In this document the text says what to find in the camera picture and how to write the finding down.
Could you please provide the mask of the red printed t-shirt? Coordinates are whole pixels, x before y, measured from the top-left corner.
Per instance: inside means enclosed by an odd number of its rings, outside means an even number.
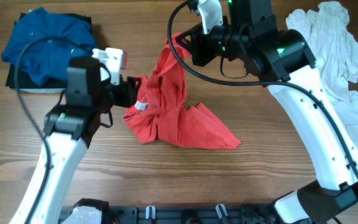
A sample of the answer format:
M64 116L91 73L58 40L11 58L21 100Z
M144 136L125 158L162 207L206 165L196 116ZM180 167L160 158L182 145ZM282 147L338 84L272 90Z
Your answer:
M234 133L203 103L189 108L185 71L166 43L151 75L141 75L135 105L122 117L141 144L157 139L181 148L231 150Z

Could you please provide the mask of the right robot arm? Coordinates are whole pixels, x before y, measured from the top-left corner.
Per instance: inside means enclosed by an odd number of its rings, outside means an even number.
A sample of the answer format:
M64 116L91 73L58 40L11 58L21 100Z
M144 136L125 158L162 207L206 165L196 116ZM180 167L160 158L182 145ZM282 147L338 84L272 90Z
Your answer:
M278 30L270 1L229 1L224 16L219 1L187 0L201 22L177 37L205 66L219 57L240 59L255 84L268 88L296 128L313 163L315 180L267 205L264 223L325 223L358 202L358 149L329 102L316 59L296 30Z

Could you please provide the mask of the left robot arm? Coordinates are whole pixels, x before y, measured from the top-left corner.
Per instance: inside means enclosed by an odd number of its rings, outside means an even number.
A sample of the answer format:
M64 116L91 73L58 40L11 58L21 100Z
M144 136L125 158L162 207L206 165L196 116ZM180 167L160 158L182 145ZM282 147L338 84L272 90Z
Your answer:
M138 78L122 79L125 61L77 57L67 68L66 103L46 115L43 144L30 184L11 223L57 223L73 175L113 106L136 102Z

